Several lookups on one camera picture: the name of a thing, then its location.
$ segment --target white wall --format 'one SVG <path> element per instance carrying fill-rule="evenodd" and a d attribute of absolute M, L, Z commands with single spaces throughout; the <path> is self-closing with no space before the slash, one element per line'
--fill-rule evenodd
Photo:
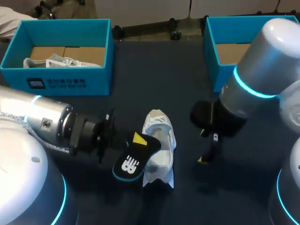
<path fill-rule="evenodd" d="M 112 26 L 135 26 L 185 19 L 190 0 L 95 0 L 99 19 L 111 19 Z"/>
<path fill-rule="evenodd" d="M 273 12 L 278 0 L 192 0 L 191 18 Z M 281 0 L 279 12 L 300 11 L 299 0 Z"/>
<path fill-rule="evenodd" d="M 18 13 L 27 13 L 39 5 L 41 0 L 0 0 L 0 6 L 12 8 Z"/>

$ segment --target person's arm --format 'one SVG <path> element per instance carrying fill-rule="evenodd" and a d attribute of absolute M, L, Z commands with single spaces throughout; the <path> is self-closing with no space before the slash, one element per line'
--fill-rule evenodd
<path fill-rule="evenodd" d="M 36 20 L 36 18 L 17 13 L 8 7 L 0 7 L 0 38 L 11 39 L 21 20 Z"/>

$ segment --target black insole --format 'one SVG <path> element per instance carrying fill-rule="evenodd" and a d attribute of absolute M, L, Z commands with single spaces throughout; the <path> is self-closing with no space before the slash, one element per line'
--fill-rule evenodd
<path fill-rule="evenodd" d="M 143 173 L 150 157 L 160 149 L 158 139 L 135 132 L 134 137 L 128 141 L 128 147 L 114 164 L 113 175 L 121 181 L 135 181 Z"/>

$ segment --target white sneaker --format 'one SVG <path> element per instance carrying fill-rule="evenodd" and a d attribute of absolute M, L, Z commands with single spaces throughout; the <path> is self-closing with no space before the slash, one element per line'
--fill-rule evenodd
<path fill-rule="evenodd" d="M 23 68 L 50 68 L 50 67 L 101 67 L 94 63 L 80 62 L 68 57 L 61 57 L 53 54 L 47 60 L 32 60 L 26 58 L 23 61 Z"/>
<path fill-rule="evenodd" d="M 142 134 L 155 137 L 161 142 L 161 150 L 146 164 L 143 187 L 160 179 L 174 188 L 173 151 L 176 148 L 176 140 L 169 118 L 161 110 L 152 110 L 146 117 Z"/>

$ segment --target dark tabletop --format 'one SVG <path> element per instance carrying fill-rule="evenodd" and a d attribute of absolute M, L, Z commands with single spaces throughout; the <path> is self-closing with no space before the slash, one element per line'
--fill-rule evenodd
<path fill-rule="evenodd" d="M 119 151 L 108 150 L 103 165 L 93 157 L 51 152 L 75 192 L 79 225 L 270 225 L 268 197 L 297 135 L 283 125 L 273 99 L 225 139 L 219 161 L 196 166 L 210 139 L 199 136 L 189 113 L 197 100 L 209 98 L 200 41 L 120 42 L 111 96 L 56 97 L 79 113 L 103 115 L 115 108 L 116 126 L 138 131 L 150 110 L 161 109 L 177 141 L 172 192 L 116 182 L 111 169 Z"/>

